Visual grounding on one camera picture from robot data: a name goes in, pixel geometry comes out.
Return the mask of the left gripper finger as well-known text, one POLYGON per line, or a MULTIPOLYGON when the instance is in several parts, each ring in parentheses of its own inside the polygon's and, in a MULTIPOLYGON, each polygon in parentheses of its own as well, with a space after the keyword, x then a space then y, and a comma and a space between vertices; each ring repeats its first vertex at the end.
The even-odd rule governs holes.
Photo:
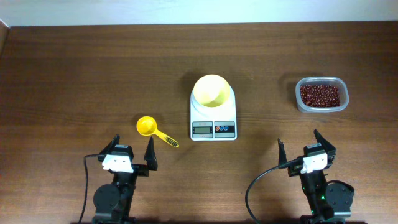
POLYGON ((158 162, 157 162, 157 158, 155 155, 154 138, 153 137, 150 137, 150 139, 149 139, 146 153, 144 155, 144 160, 146 161, 146 166, 149 170, 157 171, 158 162))
POLYGON ((109 154, 109 152, 112 151, 115 146, 119 144, 119 140, 120 135, 116 134, 115 137, 113 137, 112 141, 99 153, 98 160, 104 161, 106 155, 109 154))

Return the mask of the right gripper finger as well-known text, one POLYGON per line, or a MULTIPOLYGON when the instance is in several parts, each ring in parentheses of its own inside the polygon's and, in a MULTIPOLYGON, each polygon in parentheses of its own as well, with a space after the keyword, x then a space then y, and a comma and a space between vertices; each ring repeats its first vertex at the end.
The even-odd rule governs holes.
POLYGON ((320 133, 317 129, 315 129, 313 131, 315 139, 317 140, 317 143, 320 143, 325 152, 329 155, 329 156, 334 156, 336 154, 336 147, 333 146, 331 143, 329 143, 320 133))
POLYGON ((284 149, 284 143, 280 140, 280 138, 277 141, 278 141, 278 149, 279 149, 278 166, 285 167, 285 165, 287 164, 287 156, 286 156, 286 152, 284 149))

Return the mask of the yellow measuring scoop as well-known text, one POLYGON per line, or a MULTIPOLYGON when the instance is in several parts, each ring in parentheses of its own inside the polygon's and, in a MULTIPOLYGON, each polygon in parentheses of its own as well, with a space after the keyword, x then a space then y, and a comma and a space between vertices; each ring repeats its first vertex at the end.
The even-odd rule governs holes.
POLYGON ((157 137, 159 137, 161 140, 163 140, 172 147, 180 146, 180 144, 174 138, 171 138, 169 135, 158 130, 157 122, 153 117, 143 116, 139 118, 136 123, 136 129, 139 132, 139 134, 142 136, 156 135, 157 137))

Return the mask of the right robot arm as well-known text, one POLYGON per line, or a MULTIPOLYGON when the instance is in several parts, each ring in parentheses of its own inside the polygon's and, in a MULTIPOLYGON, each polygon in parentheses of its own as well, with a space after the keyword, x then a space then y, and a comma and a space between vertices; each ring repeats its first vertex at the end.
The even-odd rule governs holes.
POLYGON ((303 148, 303 155, 287 160, 284 143, 278 140, 279 169, 287 169, 289 177, 300 177, 301 188, 311 209, 311 215, 300 217, 300 223, 344 223, 351 216, 354 188, 342 181, 327 181, 324 170, 331 167, 336 147, 318 130, 313 131, 316 144, 303 148))

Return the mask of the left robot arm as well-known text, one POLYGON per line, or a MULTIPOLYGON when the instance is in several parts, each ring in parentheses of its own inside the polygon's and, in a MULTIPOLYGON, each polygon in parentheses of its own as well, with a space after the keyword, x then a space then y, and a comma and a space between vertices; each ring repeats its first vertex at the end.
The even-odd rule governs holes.
POLYGON ((149 172, 158 169, 153 138, 149 139, 144 154, 145 164, 133 163, 132 147, 120 144, 119 140, 120 136, 115 135, 98 155, 103 169, 113 175, 113 180, 94 193, 96 210, 93 223, 135 223, 136 219, 130 216, 130 210, 137 178, 148 177, 149 172))

